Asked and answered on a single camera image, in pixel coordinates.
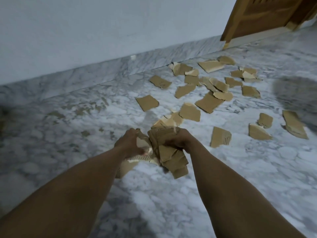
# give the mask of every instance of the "white wall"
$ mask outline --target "white wall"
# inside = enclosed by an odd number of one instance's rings
[[[0,84],[221,35],[236,0],[0,0]]]

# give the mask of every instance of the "forearm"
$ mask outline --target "forearm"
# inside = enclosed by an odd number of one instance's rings
[[[124,148],[113,148],[70,168],[3,217],[0,234],[86,237],[125,156]]]
[[[192,142],[189,152],[217,237],[304,237],[251,183],[198,141]]]

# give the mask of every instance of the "marble tile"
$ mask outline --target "marble tile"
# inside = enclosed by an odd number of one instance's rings
[[[234,87],[232,101],[212,114],[201,112],[200,122],[185,120],[181,125],[250,181],[308,238],[317,236],[317,53],[306,52],[301,40],[303,36],[315,40],[313,33],[306,28],[185,61],[201,76],[224,80],[236,66],[207,74],[197,62],[230,55],[237,65],[258,70],[263,81],[251,86],[262,98],[244,97],[241,88]],[[155,87],[148,81],[154,74],[172,85],[166,90]],[[176,99],[176,88],[183,84],[184,76],[174,77],[168,67],[161,67],[12,109],[0,146],[2,210],[9,212],[61,172],[112,148],[126,129],[146,132],[170,108],[178,110],[207,93],[202,86]],[[135,97],[148,94],[160,106],[143,112]],[[299,114],[309,140],[281,127],[283,109]],[[267,130],[273,140],[248,136],[248,124],[255,123],[261,112],[274,118]],[[214,126],[232,133],[229,146],[208,147]],[[90,135],[82,136],[83,131]],[[90,237],[215,237],[188,160],[189,174],[178,180],[147,163],[116,180]]]
[[[111,81],[116,78],[141,73],[166,66],[173,61],[184,61],[201,55],[220,51],[224,42],[220,36],[193,41],[149,52],[91,64],[80,68],[57,72],[17,83],[0,86],[0,105],[7,108],[41,101]]]

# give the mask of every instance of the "human hand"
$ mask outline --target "human hand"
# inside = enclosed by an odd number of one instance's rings
[[[187,129],[181,128],[178,134],[175,135],[173,138],[166,140],[164,145],[182,148],[187,153],[190,153],[190,146],[195,140],[195,137],[192,136]]]
[[[125,149],[127,151],[126,158],[144,154],[144,150],[137,147],[137,132],[133,128],[127,130],[125,134],[117,140],[114,146]]]

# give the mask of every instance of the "marble floor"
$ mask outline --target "marble floor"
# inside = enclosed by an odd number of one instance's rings
[[[232,133],[229,146],[210,152],[244,176],[309,238],[317,238],[317,26],[285,33],[194,58],[184,63],[232,56],[237,65],[259,70],[262,82],[252,84],[261,99],[244,97],[232,88],[234,99],[201,121],[185,120],[188,129],[208,146],[214,126]],[[209,76],[224,81],[234,66]],[[153,75],[172,81],[167,90],[148,80]],[[69,167],[113,147],[129,127],[148,131],[169,110],[201,99],[207,89],[197,87],[177,100],[177,86],[168,67],[114,80],[52,97],[12,110],[0,146],[0,206],[9,212],[33,191]],[[160,106],[143,112],[135,97],[151,94]],[[309,140],[285,131],[283,109],[296,111]],[[248,136],[248,124],[260,112],[274,118],[270,141]],[[161,168],[140,163],[122,180],[116,180],[104,202],[90,237],[215,237],[198,195],[191,162],[189,174],[174,180]]]

